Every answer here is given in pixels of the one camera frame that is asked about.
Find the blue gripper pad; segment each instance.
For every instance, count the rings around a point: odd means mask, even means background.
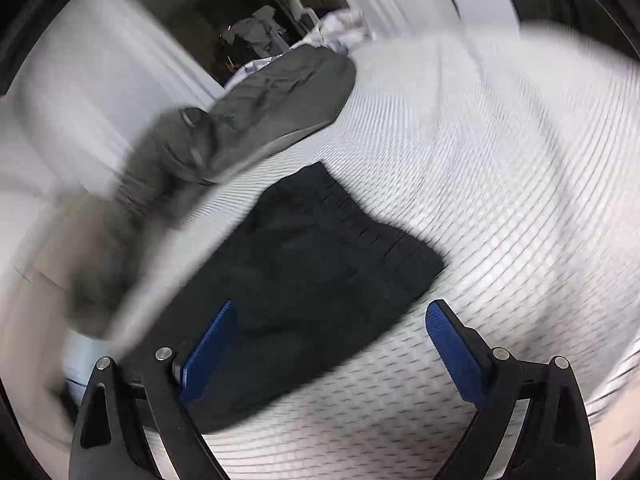
[[[447,319],[440,306],[430,303],[424,314],[424,324],[447,372],[466,402],[482,408],[486,396],[482,390],[482,372],[455,327]]]
[[[201,399],[220,359],[238,332],[238,311],[227,301],[182,367],[180,398],[185,404]]]

